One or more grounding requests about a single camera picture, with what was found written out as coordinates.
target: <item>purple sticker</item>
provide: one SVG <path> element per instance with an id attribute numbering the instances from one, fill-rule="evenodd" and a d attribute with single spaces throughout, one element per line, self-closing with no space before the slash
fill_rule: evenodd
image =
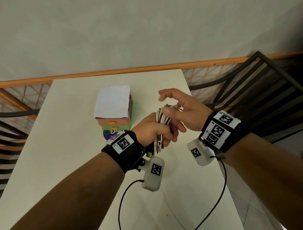
<path id="1" fill-rule="evenodd" d="M 114 136 L 115 134 L 117 134 L 120 131 L 128 131 L 127 130 L 103 130 L 103 136 L 105 138 L 105 140 L 108 140 L 109 138 L 111 138 L 112 136 Z"/>

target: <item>table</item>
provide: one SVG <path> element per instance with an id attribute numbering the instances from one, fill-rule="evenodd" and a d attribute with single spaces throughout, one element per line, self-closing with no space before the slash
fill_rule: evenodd
<path id="1" fill-rule="evenodd" d="M 102 129 L 93 118 L 98 90 L 130 85 L 133 126 L 173 99 L 158 101 L 158 90 L 190 91 L 181 70 L 130 73 L 55 80 L 41 108 L 17 165 L 0 199 L 0 225 L 10 229 L 63 178 L 93 158 L 105 145 Z M 187 149 L 198 132 L 180 133 L 158 157 L 165 161 L 159 191 L 135 183 L 126 193 L 121 226 L 128 229 L 190 230 L 200 223 L 218 200 L 224 178 L 217 161 L 200 167 Z M 118 208 L 126 187 L 144 172 L 126 174 L 100 229 L 118 229 Z M 243 229 L 228 188 L 200 229 Z"/>

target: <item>white paper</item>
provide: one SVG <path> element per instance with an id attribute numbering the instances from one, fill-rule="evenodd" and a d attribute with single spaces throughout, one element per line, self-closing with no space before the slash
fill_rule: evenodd
<path id="1" fill-rule="evenodd" d="M 130 86 L 110 86 L 100 89 L 94 117 L 128 117 Z"/>

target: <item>floor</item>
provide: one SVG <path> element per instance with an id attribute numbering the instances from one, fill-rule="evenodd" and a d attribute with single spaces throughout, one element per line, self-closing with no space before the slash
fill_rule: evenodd
<path id="1" fill-rule="evenodd" d="M 224 169 L 220 163 L 219 165 L 224 175 Z M 227 164 L 225 164 L 225 167 L 227 172 L 227 186 L 244 229 L 275 230 L 257 196 L 232 167 Z"/>

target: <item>black metal chair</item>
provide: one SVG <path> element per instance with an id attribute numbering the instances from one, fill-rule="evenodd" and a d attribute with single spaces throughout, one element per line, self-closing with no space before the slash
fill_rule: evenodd
<path id="1" fill-rule="evenodd" d="M 190 86 L 198 90 L 221 84 L 214 110 L 226 110 L 270 142 L 303 130 L 303 87 L 261 52 L 224 77 Z"/>
<path id="2" fill-rule="evenodd" d="M 37 115 L 40 109 L 29 110 L 24 112 L 12 112 L 12 113 L 0 113 L 0 117 L 26 117 L 31 115 Z M 9 132 L 0 130 L 0 136 L 7 137 L 14 140 L 26 140 L 28 134 L 23 131 L 0 121 L 0 127 Z M 18 156 L 25 142 L 14 142 L 10 140 L 3 140 L 0 138 L 0 197 L 4 191 L 4 188 L 13 172 L 14 166 L 17 163 Z"/>

